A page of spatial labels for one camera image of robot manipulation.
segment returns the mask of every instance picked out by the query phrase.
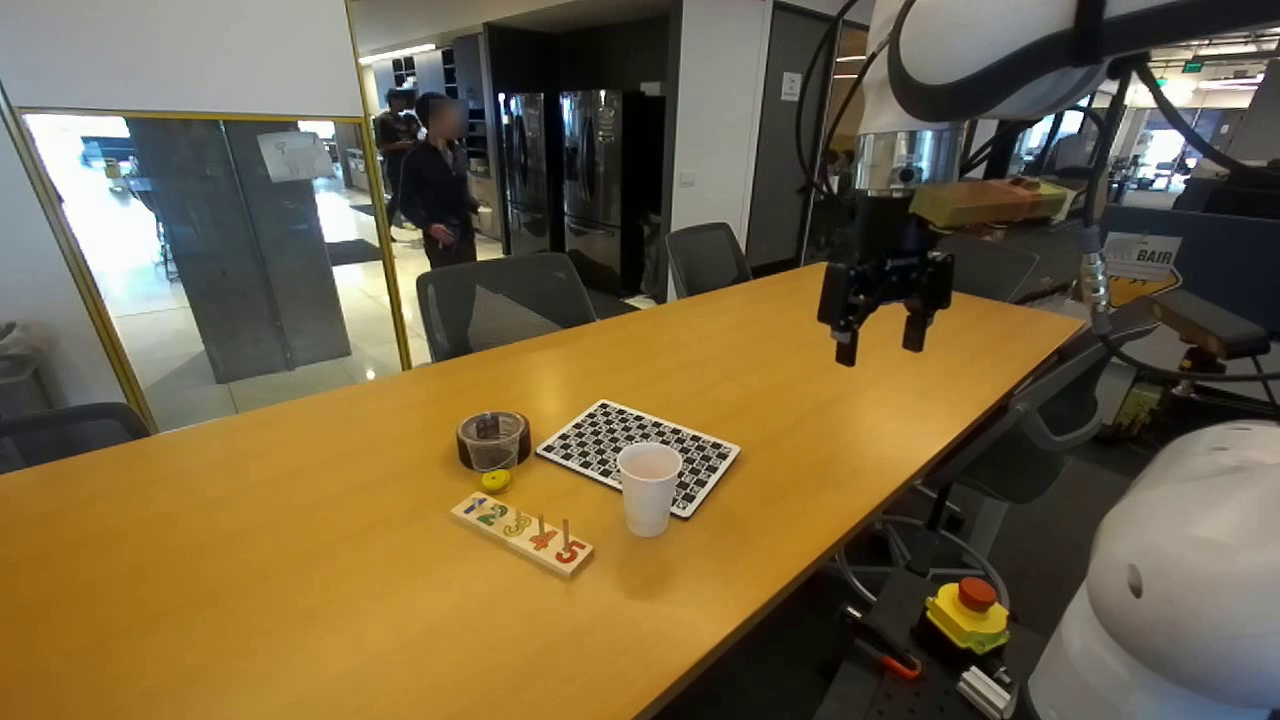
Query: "white robot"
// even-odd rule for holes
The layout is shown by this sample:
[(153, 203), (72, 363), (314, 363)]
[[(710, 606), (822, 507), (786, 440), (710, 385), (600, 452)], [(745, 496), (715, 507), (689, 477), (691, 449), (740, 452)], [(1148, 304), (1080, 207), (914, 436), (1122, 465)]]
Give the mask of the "white robot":
[[(1280, 28), (1280, 0), (877, 0), (864, 133), (1036, 119), (1111, 55)], [(1109, 512), (1033, 670), (1059, 720), (1265, 720), (1280, 706), (1280, 428), (1164, 449)]]

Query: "ceiling light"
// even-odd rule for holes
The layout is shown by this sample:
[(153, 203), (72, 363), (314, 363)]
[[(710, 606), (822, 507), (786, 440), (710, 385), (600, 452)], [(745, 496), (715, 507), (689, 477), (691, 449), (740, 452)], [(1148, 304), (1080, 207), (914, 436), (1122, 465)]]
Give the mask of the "ceiling light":
[(387, 62), (387, 58), (398, 58), (398, 55), (433, 55), (433, 53), (434, 53), (434, 44), (409, 44), (409, 48), (360, 55), (360, 62)]

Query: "roll of tape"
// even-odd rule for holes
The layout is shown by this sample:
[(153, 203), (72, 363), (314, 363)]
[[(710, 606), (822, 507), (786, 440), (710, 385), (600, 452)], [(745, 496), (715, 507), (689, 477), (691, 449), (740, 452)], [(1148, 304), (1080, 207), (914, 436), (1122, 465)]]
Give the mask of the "roll of tape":
[(471, 470), (512, 469), (526, 457), (526, 421), (515, 410), (482, 410), (455, 431), (455, 460)]

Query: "ceiling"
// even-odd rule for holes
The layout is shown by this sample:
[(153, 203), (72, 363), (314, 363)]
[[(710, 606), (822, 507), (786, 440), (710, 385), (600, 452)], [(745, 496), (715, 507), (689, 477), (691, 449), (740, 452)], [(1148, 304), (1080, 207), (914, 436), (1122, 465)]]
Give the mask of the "ceiling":
[(355, 53), (447, 38), (481, 25), (590, 28), (663, 16), (670, 0), (350, 0)]

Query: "wooden block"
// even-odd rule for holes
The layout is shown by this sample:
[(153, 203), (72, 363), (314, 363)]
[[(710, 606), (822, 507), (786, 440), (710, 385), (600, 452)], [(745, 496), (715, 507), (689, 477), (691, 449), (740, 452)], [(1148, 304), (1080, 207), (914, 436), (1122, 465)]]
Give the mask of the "wooden block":
[(565, 520), (538, 520), (530, 512), (515, 512), (512, 504), (471, 491), (467, 499), (451, 504), (451, 514), (462, 520), (467, 529), (501, 538), (515, 554), (535, 559), (538, 568), (555, 574), (581, 572), (596, 545), (569, 534)]

